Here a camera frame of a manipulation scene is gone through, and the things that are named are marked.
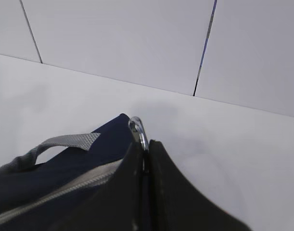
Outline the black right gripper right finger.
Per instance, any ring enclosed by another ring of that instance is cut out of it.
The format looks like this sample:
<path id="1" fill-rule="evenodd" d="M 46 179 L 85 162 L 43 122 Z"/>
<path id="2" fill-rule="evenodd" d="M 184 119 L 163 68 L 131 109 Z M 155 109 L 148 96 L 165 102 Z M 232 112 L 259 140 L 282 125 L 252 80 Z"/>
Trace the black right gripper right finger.
<path id="1" fill-rule="evenodd" d="M 201 194 L 163 144 L 150 141 L 150 210 L 154 231 L 248 231 L 250 228 Z"/>

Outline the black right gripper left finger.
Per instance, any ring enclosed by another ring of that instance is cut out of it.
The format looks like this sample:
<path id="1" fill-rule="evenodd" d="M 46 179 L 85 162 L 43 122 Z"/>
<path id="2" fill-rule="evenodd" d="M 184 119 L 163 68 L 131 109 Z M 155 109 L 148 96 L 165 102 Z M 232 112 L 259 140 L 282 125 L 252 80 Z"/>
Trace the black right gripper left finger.
<path id="1" fill-rule="evenodd" d="M 109 180 L 86 202 L 49 226 L 51 231 L 143 231 L 143 151 L 133 142 Z"/>

